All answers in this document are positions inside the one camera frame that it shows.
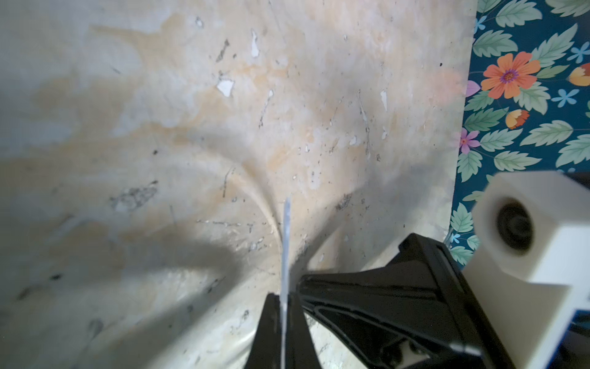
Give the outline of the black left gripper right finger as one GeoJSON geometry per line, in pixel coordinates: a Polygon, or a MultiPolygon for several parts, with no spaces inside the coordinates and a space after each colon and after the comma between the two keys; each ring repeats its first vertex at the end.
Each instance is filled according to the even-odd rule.
{"type": "Polygon", "coordinates": [[[297,293],[290,293],[287,306],[287,369],[321,369],[304,309],[297,293]]]}

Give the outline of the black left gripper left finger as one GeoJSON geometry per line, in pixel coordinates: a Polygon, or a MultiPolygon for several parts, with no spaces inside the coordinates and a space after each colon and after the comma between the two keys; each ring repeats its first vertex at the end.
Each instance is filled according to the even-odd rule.
{"type": "Polygon", "coordinates": [[[279,369],[280,367],[280,299],[275,294],[268,294],[244,369],[279,369]]]}

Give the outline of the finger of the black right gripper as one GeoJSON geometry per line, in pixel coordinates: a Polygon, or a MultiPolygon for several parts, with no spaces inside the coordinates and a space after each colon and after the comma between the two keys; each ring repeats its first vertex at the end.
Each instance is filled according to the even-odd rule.
{"type": "Polygon", "coordinates": [[[309,274],[297,293],[305,312],[368,368],[512,368],[513,361],[445,244],[408,235],[385,266],[309,274]]]}

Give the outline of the clear protractor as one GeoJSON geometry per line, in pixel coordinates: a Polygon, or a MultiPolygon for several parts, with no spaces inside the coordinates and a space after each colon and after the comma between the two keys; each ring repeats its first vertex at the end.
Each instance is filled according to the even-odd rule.
{"type": "Polygon", "coordinates": [[[284,219],[282,222],[282,255],[281,255],[281,293],[280,293],[280,318],[281,318],[281,351],[280,369],[286,368],[286,341],[287,341],[287,318],[288,301],[290,290],[290,210],[291,200],[287,198],[284,202],[284,219]]]}

